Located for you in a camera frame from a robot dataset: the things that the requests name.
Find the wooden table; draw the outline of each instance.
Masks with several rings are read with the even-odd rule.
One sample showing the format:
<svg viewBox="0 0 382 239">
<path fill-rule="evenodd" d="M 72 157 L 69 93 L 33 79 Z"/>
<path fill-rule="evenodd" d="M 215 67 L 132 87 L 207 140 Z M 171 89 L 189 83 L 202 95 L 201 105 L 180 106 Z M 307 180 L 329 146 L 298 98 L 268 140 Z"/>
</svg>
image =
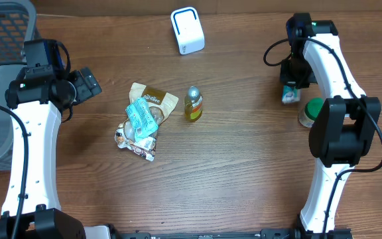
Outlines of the wooden table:
<svg viewBox="0 0 382 239">
<path fill-rule="evenodd" d="M 72 68 L 89 66 L 103 93 L 75 108 L 57 142 L 57 189 L 63 211 L 84 225 L 114 223 L 122 232 L 255 231 L 289 227 L 306 202 L 314 159 L 299 109 L 283 106 L 279 67 L 263 53 L 287 37 L 292 14 L 202 15 L 204 50 L 180 56 L 170 18 L 80 17 L 38 20 L 45 38 L 61 40 Z M 359 85 L 382 103 L 382 12 L 314 13 L 335 22 Z M 286 56 L 272 50 L 269 60 Z M 159 131 L 153 163 L 117 148 L 133 82 L 180 98 Z M 189 86 L 204 95 L 204 113 L 187 123 Z M 382 112 L 379 120 L 382 129 Z M 381 158 L 377 137 L 359 168 Z M 9 181 L 0 172 L 0 210 Z M 336 215 L 355 238 L 382 238 L 382 170 L 351 175 Z"/>
</svg>

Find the green lid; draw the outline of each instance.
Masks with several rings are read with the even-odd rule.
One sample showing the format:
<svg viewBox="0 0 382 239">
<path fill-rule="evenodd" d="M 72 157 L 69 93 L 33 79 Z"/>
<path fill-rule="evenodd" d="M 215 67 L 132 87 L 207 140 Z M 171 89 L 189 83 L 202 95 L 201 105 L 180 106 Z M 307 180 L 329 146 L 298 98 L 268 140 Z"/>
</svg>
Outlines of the green lid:
<svg viewBox="0 0 382 239">
<path fill-rule="evenodd" d="M 304 107 L 304 113 L 309 119 L 316 120 L 323 104 L 324 100 L 322 98 L 313 98 Z"/>
</svg>

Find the wooden tabletop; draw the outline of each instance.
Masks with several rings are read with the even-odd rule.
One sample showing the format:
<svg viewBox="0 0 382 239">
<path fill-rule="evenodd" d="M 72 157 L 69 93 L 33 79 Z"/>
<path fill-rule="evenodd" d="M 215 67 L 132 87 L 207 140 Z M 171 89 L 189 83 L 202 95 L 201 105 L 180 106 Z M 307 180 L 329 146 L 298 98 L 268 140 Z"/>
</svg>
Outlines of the wooden tabletop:
<svg viewBox="0 0 382 239">
<path fill-rule="evenodd" d="M 257 231 L 290 227 L 306 202 L 314 159 L 298 111 L 319 96 L 302 91 L 281 104 L 279 67 L 263 63 L 269 45 L 287 37 L 291 14 L 202 15 L 206 47 L 180 56 L 169 16 L 38 19 L 41 35 L 62 41 L 72 68 L 89 66 L 103 92 L 75 107 L 57 141 L 57 191 L 64 212 L 86 226 L 113 223 L 122 232 Z M 343 54 L 368 96 L 382 103 L 382 12 L 314 13 L 337 26 Z M 272 50 L 271 62 L 289 46 Z M 139 82 L 180 101 L 161 125 L 154 162 L 114 141 Z M 196 123 L 183 115 L 190 86 L 204 96 Z M 379 120 L 382 129 L 382 112 Z M 381 159 L 377 136 L 358 168 Z M 0 172 L 0 210 L 9 172 Z M 354 238 L 382 238 L 382 169 L 352 174 L 336 228 Z"/>
</svg>

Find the snack bag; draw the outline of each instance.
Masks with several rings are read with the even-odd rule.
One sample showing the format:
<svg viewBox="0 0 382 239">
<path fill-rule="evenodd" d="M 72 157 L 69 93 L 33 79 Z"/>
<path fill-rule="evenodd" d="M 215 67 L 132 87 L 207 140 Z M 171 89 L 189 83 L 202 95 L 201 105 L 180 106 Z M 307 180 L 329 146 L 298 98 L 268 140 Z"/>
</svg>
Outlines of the snack bag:
<svg viewBox="0 0 382 239">
<path fill-rule="evenodd" d="M 146 85 L 133 83 L 129 92 L 129 100 L 133 104 L 138 98 L 146 99 L 150 113 L 157 125 L 164 122 L 172 113 L 178 103 L 178 98 Z M 135 154 L 140 155 L 148 161 L 153 161 L 156 154 L 157 131 L 141 140 L 135 140 L 135 131 L 129 119 L 119 124 L 115 132 L 117 146 L 121 149 L 128 148 Z"/>
</svg>

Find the can with green lid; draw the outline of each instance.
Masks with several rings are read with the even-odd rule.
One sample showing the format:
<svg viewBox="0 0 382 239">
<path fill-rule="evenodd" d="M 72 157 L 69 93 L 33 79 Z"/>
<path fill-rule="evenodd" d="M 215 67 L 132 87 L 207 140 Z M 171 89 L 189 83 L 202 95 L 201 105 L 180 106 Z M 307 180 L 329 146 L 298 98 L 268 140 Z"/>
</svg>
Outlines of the can with green lid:
<svg viewBox="0 0 382 239">
<path fill-rule="evenodd" d="M 311 99 L 298 113 L 298 120 L 304 127 L 312 127 L 321 111 L 324 100 L 322 98 Z"/>
</svg>

